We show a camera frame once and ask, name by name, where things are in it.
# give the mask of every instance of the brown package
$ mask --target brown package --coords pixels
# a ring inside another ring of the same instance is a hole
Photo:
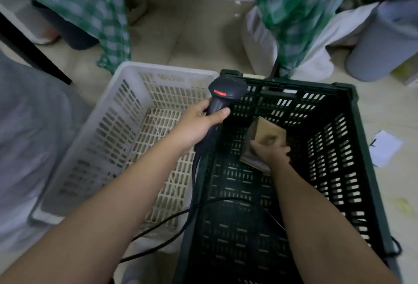
[[[269,122],[263,117],[256,118],[247,130],[243,144],[243,150],[239,160],[248,164],[263,173],[270,175],[270,169],[253,152],[250,140],[266,144],[269,140],[279,137],[282,144],[286,143],[286,130]]]

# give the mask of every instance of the white plastic crate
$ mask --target white plastic crate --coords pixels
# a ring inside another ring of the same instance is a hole
[[[170,131],[182,112],[210,97],[213,71],[124,62],[52,175],[32,217],[59,223]],[[141,230],[188,207],[194,152],[170,173]],[[173,219],[147,235],[163,241],[181,228]]]

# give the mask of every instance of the paper sheet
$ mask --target paper sheet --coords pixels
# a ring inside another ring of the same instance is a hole
[[[374,165],[383,167],[399,150],[403,142],[384,130],[379,131],[369,147]]]

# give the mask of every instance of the floor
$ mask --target floor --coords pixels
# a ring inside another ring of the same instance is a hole
[[[244,2],[219,0],[148,0],[149,12],[131,29],[132,60],[200,68],[223,68],[253,74],[239,35]],[[3,48],[7,55],[13,55]],[[39,47],[73,81],[81,96],[94,104],[111,79],[95,65],[101,54],[96,46],[71,50],[63,41]],[[404,254],[398,259],[405,283],[418,277],[418,89],[403,86],[392,76],[366,83],[344,71],[346,51],[332,55],[336,68],[326,83],[354,84],[368,142],[379,130],[404,141],[384,168],[375,167],[392,235]],[[7,262],[0,257],[0,264]]]

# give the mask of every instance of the barcode scanner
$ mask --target barcode scanner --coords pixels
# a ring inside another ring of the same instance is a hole
[[[209,91],[212,95],[212,100],[206,110],[207,116],[239,101],[247,92],[247,83],[235,77],[220,76],[209,84]],[[192,165],[193,184],[198,162],[201,156],[211,148],[212,143],[215,141],[218,128],[218,124],[210,127],[206,136],[194,146],[195,156]]]

